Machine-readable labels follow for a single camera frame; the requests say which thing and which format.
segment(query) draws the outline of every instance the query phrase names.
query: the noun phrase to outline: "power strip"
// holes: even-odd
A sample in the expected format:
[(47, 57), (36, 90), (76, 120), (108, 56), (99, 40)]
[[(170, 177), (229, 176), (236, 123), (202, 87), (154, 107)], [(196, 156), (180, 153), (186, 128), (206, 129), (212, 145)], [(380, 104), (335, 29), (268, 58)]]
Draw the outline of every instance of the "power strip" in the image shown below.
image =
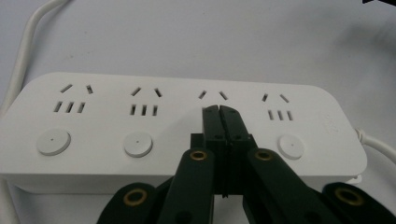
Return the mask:
[(29, 83), (1, 120), (0, 175), (36, 193), (157, 186), (202, 132), (210, 105), (238, 110), (258, 146), (314, 189), (366, 167), (340, 105), (317, 87), (54, 73)]

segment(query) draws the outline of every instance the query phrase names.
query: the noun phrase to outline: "white cable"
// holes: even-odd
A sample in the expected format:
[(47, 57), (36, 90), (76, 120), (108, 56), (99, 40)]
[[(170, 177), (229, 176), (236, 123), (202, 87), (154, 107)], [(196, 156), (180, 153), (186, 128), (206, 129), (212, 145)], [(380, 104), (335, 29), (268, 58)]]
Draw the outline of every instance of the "white cable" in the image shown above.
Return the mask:
[(393, 163), (396, 164), (396, 149), (387, 145), (386, 143), (367, 135), (364, 130), (356, 129), (358, 138), (363, 145), (372, 147), (382, 153), (384, 156), (388, 157)]
[[(15, 61), (14, 70), (12, 71), (11, 80), (8, 83), (6, 96), (0, 107), (0, 119), (6, 114), (8, 108), (21, 92), (23, 80), (25, 77), (26, 67), (29, 63), (30, 50), (32, 45), (35, 28), (40, 19), (53, 8), (66, 3), (68, 0), (52, 0), (39, 7), (29, 18), (23, 30), (23, 35), (18, 51), (17, 60)], [(7, 181), (0, 179), (0, 223), (18, 224), (17, 212), (15, 211)]]

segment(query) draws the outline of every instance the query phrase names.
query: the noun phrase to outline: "round button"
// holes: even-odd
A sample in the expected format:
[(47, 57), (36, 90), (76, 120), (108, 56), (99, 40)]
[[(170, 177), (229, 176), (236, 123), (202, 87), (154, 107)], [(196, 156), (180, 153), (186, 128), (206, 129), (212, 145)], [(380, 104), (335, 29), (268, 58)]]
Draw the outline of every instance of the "round button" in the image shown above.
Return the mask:
[(129, 156), (144, 157), (151, 151), (151, 136), (148, 133), (130, 133), (125, 137), (123, 146)]
[(303, 142), (294, 135), (286, 134), (281, 136), (277, 145), (280, 153), (290, 160), (298, 160), (304, 154)]
[(52, 129), (37, 139), (37, 150), (45, 156), (55, 156), (69, 147), (70, 134), (62, 129)]

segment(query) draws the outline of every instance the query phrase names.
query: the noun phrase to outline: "white table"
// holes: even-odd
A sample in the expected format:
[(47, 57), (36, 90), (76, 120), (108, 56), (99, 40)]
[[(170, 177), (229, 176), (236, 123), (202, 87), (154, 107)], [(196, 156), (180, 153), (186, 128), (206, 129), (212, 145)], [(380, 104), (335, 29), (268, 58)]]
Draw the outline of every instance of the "white table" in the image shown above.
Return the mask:
[[(0, 97), (21, 32), (45, 0), (0, 2)], [(307, 84), (351, 124), (396, 146), (396, 7), (360, 0), (72, 1), (39, 23), (26, 83), (49, 72)], [(396, 166), (367, 149), (359, 187), (396, 214)], [(93, 223), (110, 195), (13, 188), (22, 223)], [(240, 197), (215, 223), (248, 223)]]

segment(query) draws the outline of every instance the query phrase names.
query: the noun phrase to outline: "power cord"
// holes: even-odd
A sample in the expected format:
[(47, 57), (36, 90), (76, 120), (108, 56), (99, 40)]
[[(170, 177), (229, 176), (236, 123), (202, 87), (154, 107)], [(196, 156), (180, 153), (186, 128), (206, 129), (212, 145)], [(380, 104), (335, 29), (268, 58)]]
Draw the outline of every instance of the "power cord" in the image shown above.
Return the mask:
[(393, 163), (396, 164), (396, 149), (389, 146), (388, 144), (366, 134), (366, 132), (362, 129), (355, 129), (358, 134), (358, 138), (361, 141), (362, 145), (366, 145), (367, 147), (372, 147), (376, 149), (384, 156), (388, 157)]
[[(23, 80), (25, 77), (26, 67), (29, 63), (30, 52), (32, 46), (35, 28), (41, 18), (51, 11), (53, 8), (58, 7), (68, 0), (52, 0), (39, 7), (29, 18), (23, 30), (23, 35), (18, 51), (17, 60), (14, 65), (11, 80), (9, 81), (6, 96), (0, 107), (0, 119), (6, 114), (7, 110), (21, 92)], [(18, 214), (12, 202), (11, 195), (7, 181), (0, 179), (0, 223), (18, 224)]]

